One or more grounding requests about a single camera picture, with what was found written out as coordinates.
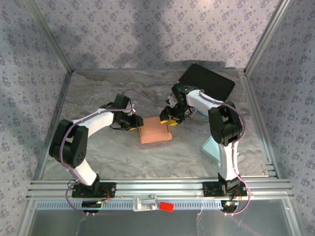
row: gray marble floor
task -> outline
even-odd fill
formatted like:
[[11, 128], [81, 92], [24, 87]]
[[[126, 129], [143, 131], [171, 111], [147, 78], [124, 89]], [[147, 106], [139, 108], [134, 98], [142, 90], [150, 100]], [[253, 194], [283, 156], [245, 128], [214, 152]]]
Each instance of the gray marble floor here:
[[[117, 93], [133, 88], [142, 95], [137, 114], [158, 116], [172, 85], [184, 71], [91, 71], [73, 73], [61, 119], [84, 117], [114, 100]], [[234, 70], [216, 71], [236, 86], [229, 97], [247, 122], [247, 133], [239, 144], [238, 166], [243, 176], [267, 175], [264, 157], [248, 104]], [[127, 94], [136, 101], [137, 94]], [[88, 140], [87, 160], [101, 178], [216, 177], [219, 166], [200, 149], [210, 136], [208, 118], [195, 114], [182, 124], [171, 126], [173, 140], [142, 145], [138, 130], [117, 131], [106, 127]], [[48, 158], [45, 179], [70, 179], [70, 174], [53, 158]]]

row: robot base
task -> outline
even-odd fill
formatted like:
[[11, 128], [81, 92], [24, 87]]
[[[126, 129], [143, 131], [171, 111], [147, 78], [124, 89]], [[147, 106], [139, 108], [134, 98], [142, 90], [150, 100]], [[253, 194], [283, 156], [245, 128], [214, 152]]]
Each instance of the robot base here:
[[99, 176], [96, 176], [94, 183], [91, 186], [78, 184], [73, 187], [73, 198], [109, 198], [115, 197], [116, 183], [99, 181]]
[[246, 186], [238, 178], [226, 181], [220, 174], [218, 176], [218, 181], [202, 183], [204, 197], [230, 196], [233, 198], [236, 192], [238, 193], [238, 197], [247, 196]]

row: red clip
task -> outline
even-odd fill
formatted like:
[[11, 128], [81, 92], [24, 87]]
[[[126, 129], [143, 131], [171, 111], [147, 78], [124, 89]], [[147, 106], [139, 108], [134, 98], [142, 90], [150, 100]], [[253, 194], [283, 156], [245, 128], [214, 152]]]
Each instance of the red clip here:
[[174, 204], [161, 202], [159, 204], [159, 209], [160, 210], [169, 211], [169, 212], [173, 212], [174, 211]]

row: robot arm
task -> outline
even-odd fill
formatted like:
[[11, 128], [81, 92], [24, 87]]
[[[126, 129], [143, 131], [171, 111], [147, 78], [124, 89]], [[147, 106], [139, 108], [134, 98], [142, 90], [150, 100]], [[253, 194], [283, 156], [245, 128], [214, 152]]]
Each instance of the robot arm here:
[[71, 172], [79, 178], [80, 184], [89, 186], [97, 191], [99, 176], [90, 168], [85, 159], [88, 138], [100, 129], [114, 123], [120, 125], [121, 130], [132, 130], [143, 126], [143, 119], [132, 114], [130, 99], [118, 94], [114, 102], [100, 107], [94, 113], [73, 121], [61, 120], [49, 148], [49, 154], [60, 162], [60, 147], [68, 129], [78, 121], [81, 123], [74, 126], [67, 137], [63, 147], [63, 161], [71, 168]]
[[[160, 114], [161, 122], [167, 122], [170, 125], [180, 124], [187, 117], [185, 112], [189, 108], [196, 108], [204, 114], [208, 114], [210, 130], [213, 139], [219, 144], [220, 150], [220, 172], [218, 173], [219, 182], [222, 183], [221, 192], [226, 192], [236, 188], [240, 181], [237, 178], [239, 173], [237, 168], [237, 151], [234, 153], [234, 164], [232, 162], [232, 143], [236, 141], [243, 131], [242, 124], [238, 115], [231, 109], [221, 105], [217, 101], [203, 94], [213, 102], [209, 102], [200, 96], [200, 90], [194, 87], [185, 87], [180, 82], [172, 88], [174, 96], [169, 96], [166, 101], [169, 106]], [[235, 108], [232, 102], [228, 105]]]

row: orange sponge block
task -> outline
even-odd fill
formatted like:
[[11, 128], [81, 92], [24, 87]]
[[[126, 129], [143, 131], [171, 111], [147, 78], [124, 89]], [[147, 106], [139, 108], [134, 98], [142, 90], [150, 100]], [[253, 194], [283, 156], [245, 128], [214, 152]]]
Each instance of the orange sponge block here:
[[142, 144], [167, 141], [173, 138], [168, 123], [161, 124], [159, 117], [143, 119], [143, 126], [140, 127], [139, 131]]

